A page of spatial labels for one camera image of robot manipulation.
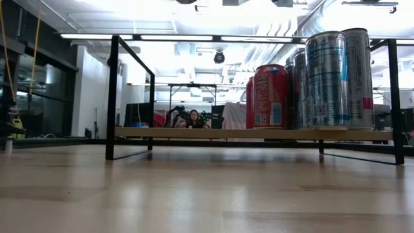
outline fluorescent light fixture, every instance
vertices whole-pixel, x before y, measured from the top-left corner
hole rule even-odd
[[[214,48],[196,48],[195,52],[209,52],[209,53],[213,53],[215,52],[217,49]]]
[[[27,93],[24,93],[23,91],[18,91],[16,94],[18,96],[27,96]]]
[[[342,2],[343,6],[373,6],[377,8],[389,9],[390,14],[394,14],[397,11],[398,2],[378,2],[378,3],[367,3],[367,2]]]
[[[221,84],[219,84],[219,85],[217,85],[217,87],[234,87],[234,88],[246,88],[246,85],[232,85],[232,84],[228,84],[228,85],[226,85],[226,84],[223,84],[223,85],[221,85]]]
[[[128,83],[128,85],[135,85],[135,86],[142,86],[142,87],[148,87],[148,86],[150,86],[151,84],[150,83]],[[156,86],[163,86],[163,87],[165,87],[165,86],[168,86],[168,83],[156,83],[155,84]]]
[[[292,38],[275,38],[266,36],[222,36],[221,41],[245,41],[245,42],[292,42]]]
[[[112,39],[110,34],[60,34],[64,39]],[[122,39],[133,39],[132,35],[120,35]]]
[[[414,39],[398,39],[397,45],[414,45]]]
[[[169,103],[169,100],[155,100],[155,103]],[[171,103],[179,104],[214,104],[214,101],[186,101],[186,100],[172,100]],[[216,104],[234,103],[231,101],[217,101]],[[237,102],[237,104],[245,104],[246,102]]]
[[[212,41],[213,36],[141,35],[142,40]]]

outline aluminum can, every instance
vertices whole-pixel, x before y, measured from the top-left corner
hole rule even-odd
[[[253,77],[251,77],[246,85],[246,129],[253,128],[253,119]]]
[[[288,104],[288,127],[289,129],[295,128],[295,105],[294,105],[294,80],[293,80],[293,60],[288,59],[288,61],[291,61],[291,63],[287,63],[285,65],[285,71],[287,73],[288,79],[289,79],[289,88],[287,90],[287,104]]]
[[[307,116],[307,72],[305,51],[299,51],[294,55],[294,107],[296,129],[305,129],[308,125]]]
[[[349,128],[372,131],[375,115],[368,31],[352,28],[343,33],[347,55]]]
[[[288,128],[289,78],[282,65],[262,65],[253,78],[254,128]]]
[[[345,34],[323,32],[306,41],[310,127],[319,130],[347,130],[348,82]]]

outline red soda can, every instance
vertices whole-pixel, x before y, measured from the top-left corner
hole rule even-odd
[[[253,78],[254,128],[288,129],[289,77],[282,65],[262,65]]]
[[[253,77],[246,85],[246,129],[253,129]]]

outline floor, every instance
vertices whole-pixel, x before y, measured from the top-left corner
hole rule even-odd
[[[414,232],[413,159],[392,166],[317,150],[157,147],[152,161],[106,162],[104,149],[0,155],[0,232]]]

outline woman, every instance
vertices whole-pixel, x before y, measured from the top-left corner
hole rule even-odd
[[[184,119],[178,124],[178,128],[189,128],[189,129],[209,129],[207,125],[201,123],[199,119],[199,112],[193,109],[190,111],[190,120],[186,122]]]

